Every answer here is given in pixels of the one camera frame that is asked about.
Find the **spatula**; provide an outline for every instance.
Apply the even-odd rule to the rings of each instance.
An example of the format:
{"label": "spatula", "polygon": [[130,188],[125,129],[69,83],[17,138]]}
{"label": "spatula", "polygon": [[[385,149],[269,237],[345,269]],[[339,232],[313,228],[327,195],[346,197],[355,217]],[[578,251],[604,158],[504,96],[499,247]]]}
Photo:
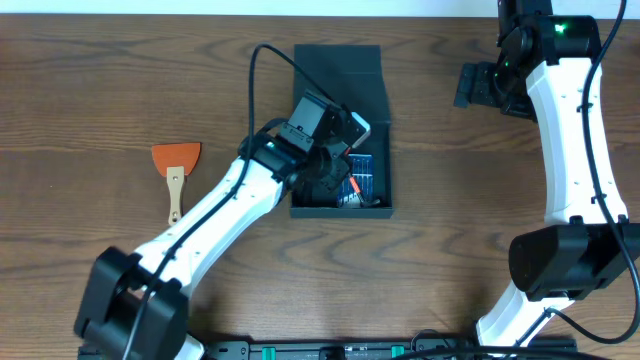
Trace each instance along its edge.
{"label": "spatula", "polygon": [[200,157],[200,143],[161,144],[151,147],[158,172],[167,178],[171,208],[169,225],[182,218],[182,189],[185,176],[191,174]]}

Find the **wood grain surface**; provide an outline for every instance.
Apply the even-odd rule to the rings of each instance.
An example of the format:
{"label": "wood grain surface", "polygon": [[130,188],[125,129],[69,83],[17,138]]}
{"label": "wood grain surface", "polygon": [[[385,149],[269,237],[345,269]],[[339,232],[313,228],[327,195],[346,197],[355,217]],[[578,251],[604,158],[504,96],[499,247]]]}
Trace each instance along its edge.
{"label": "wood grain surface", "polygon": [[[603,35],[611,22],[602,22]],[[185,209],[226,172],[247,130],[247,69],[269,41],[379,44],[393,115],[396,213],[388,221],[295,220],[287,202],[207,274],[192,328],[268,339],[411,337],[466,331],[509,281],[514,236],[543,227],[538,128],[452,106],[464,62],[497,56],[491,19],[0,16],[0,358],[75,357],[72,324],[94,258],[166,227],[151,145],[199,141]],[[603,111],[629,213],[640,213],[640,22],[605,59]],[[258,123],[288,116],[293,72],[257,72]],[[627,274],[568,313],[599,335],[628,326]],[[581,350],[638,358],[640,336],[605,347],[560,320]]]}

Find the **black cable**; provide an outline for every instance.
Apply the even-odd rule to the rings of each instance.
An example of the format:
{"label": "black cable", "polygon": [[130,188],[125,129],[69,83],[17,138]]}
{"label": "black cable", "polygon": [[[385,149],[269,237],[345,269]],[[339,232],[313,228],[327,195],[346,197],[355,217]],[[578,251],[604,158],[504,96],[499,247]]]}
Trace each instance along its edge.
{"label": "black cable", "polygon": [[524,333],[524,335],[522,335],[520,337],[520,339],[516,340],[515,346],[520,346],[522,345],[525,341],[527,341],[527,339],[536,331],[536,329],[538,328],[538,326],[540,326],[540,324],[542,324],[542,322],[550,317],[551,314],[544,311],[542,313],[542,315],[540,315],[538,317],[538,319],[536,319],[536,321],[529,327],[529,329],[527,330],[527,332]]}
{"label": "black cable", "polygon": [[537,348],[520,348],[511,346],[475,346],[466,348],[451,349],[429,349],[416,351],[400,356],[393,360],[422,359],[433,356],[456,356],[456,355],[484,355],[484,354],[513,354],[516,356],[528,357],[552,357],[554,359],[581,359],[581,360],[605,360],[605,358],[584,354],[580,352],[570,352],[562,350],[546,350]]}
{"label": "black cable", "polygon": [[189,236],[191,236],[196,230],[198,230],[200,226],[202,226],[202,224],[204,224],[207,220],[209,220],[211,216],[213,216],[232,197],[236,195],[236,193],[238,192],[238,189],[240,188],[240,186],[242,186],[242,182],[244,181],[245,176],[247,175],[247,171],[249,170],[249,163],[250,163],[249,159],[251,158],[252,141],[253,141],[253,135],[254,135],[253,131],[254,131],[254,124],[255,124],[253,84],[255,79],[256,59],[258,57],[258,53],[260,52],[260,49],[262,48],[269,49],[273,51],[276,55],[280,56],[282,59],[288,62],[291,66],[293,66],[296,69],[296,71],[298,71],[302,76],[304,76],[304,78],[309,83],[311,83],[311,85],[313,85],[324,97],[326,97],[331,101],[334,101],[333,98],[322,87],[320,87],[320,85],[318,85],[318,83],[316,83],[298,64],[296,64],[293,60],[291,60],[282,51],[276,49],[275,47],[267,43],[258,44],[254,48],[253,54],[251,55],[251,62],[249,64],[249,105],[248,105],[249,106],[249,129],[247,134],[247,152],[245,154],[245,158],[244,158],[245,162],[244,162],[244,165],[242,166],[242,171],[240,172],[238,181],[236,181],[235,185],[233,185],[231,190],[229,190],[229,193],[225,195],[225,197],[223,197],[222,200],[220,200],[220,202],[218,202],[202,218],[196,221],[196,223],[193,224],[193,226],[189,228],[165,253],[164,258],[162,258],[160,265],[158,265],[158,268],[153,273],[151,280],[149,281],[147,290],[144,292],[144,295],[142,296],[140,308],[138,309],[136,317],[133,321],[133,326],[131,327],[131,334],[129,335],[129,339],[127,340],[127,345],[125,346],[125,350],[122,355],[123,360],[127,360],[129,358],[129,354],[131,353],[131,348],[133,346],[133,343],[135,341],[135,338],[140,328],[140,323],[142,321],[145,311],[147,310],[147,307],[149,306],[148,305],[149,298],[151,297],[151,293],[153,292],[155,287],[158,285],[158,281],[160,281],[160,275],[162,274],[162,271],[164,270],[164,268],[167,266],[169,261],[175,256],[178,249],[182,246],[182,244],[184,244],[184,242],[189,238]]}
{"label": "black cable", "polygon": [[587,160],[589,162],[589,171],[591,172],[591,180],[593,181],[593,188],[595,190],[595,198],[598,201],[598,205],[600,206],[600,210],[607,220],[607,224],[611,228],[611,232],[613,233],[613,237],[616,240],[616,243],[620,247],[620,253],[624,258],[624,262],[629,268],[629,273],[631,273],[631,281],[633,282],[633,290],[635,293],[636,301],[635,301],[635,310],[633,313],[633,320],[631,321],[631,325],[629,328],[620,336],[615,338],[603,338],[597,335],[592,334],[574,320],[572,320],[567,315],[563,314],[561,311],[556,309],[546,309],[546,312],[553,313],[558,315],[562,320],[566,321],[571,327],[576,329],[579,333],[586,336],[587,338],[602,343],[602,344],[619,344],[623,341],[628,340],[633,334],[638,330],[638,326],[640,325],[640,280],[638,279],[638,269],[636,269],[635,264],[633,263],[633,259],[629,254],[629,249],[627,249],[627,245],[624,243],[622,235],[620,234],[620,229],[616,222],[613,220],[609,209],[607,208],[607,204],[604,201],[605,195],[602,193],[602,188],[600,187],[600,179],[598,177],[598,170],[596,168],[596,161],[593,155],[593,144],[591,143],[591,130],[589,129],[589,92],[591,90],[591,84],[593,82],[593,78],[595,77],[596,71],[598,70],[598,66],[602,62],[604,55],[606,54],[613,38],[616,36],[618,29],[620,28],[620,24],[622,23],[622,18],[624,16],[625,9],[627,7],[627,0],[622,0],[620,2],[620,11],[618,12],[618,17],[616,18],[616,22],[611,29],[611,33],[609,33],[609,37],[605,41],[602,46],[602,51],[596,58],[596,60],[591,65],[591,69],[587,75],[587,79],[584,84],[584,90],[582,92],[582,104],[580,106],[580,111],[582,112],[582,128],[584,132],[584,143],[585,148],[587,150]]}
{"label": "black cable", "polygon": [[424,329],[424,330],[420,330],[420,332],[418,332],[416,334],[416,336],[413,337],[413,339],[411,339],[411,342],[409,343],[409,346],[411,347],[411,350],[416,350],[416,341],[419,340],[419,336],[420,335],[424,335],[426,333],[432,333],[437,335],[440,340],[442,340],[442,342],[448,347],[451,348],[451,345],[449,344],[449,342],[447,341],[447,339],[444,337],[444,335],[442,335],[438,330],[434,330],[434,329]]}

